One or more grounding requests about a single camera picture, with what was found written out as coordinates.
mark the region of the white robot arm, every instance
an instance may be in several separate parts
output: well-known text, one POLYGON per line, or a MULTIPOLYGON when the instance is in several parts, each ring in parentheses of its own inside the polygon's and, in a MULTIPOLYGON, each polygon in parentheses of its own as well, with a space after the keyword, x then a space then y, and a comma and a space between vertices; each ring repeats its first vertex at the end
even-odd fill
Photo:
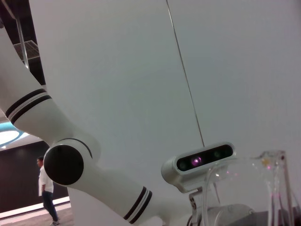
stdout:
POLYGON ((120 171, 96 166, 100 156, 98 142, 73 125, 56 106, 21 62, 3 26, 0 26, 0 109, 15 127, 49 144, 44 165, 56 183, 88 193, 134 225, 153 216, 169 222, 179 213, 120 171))

